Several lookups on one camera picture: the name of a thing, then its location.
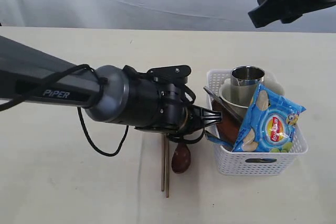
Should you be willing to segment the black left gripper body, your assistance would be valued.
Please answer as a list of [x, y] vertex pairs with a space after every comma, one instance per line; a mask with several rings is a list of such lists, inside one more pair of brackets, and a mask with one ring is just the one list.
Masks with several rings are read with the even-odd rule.
[[182, 83], [154, 79], [149, 74], [127, 71], [125, 124], [140, 131], [189, 135], [183, 127], [193, 118], [195, 93]]

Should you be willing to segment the black left Piper arm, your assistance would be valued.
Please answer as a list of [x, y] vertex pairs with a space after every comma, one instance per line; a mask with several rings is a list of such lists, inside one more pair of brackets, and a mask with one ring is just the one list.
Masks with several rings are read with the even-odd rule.
[[221, 122], [195, 105], [187, 65], [138, 72], [130, 66], [74, 65], [1, 37], [1, 110], [24, 102], [75, 106], [94, 121], [181, 137]]

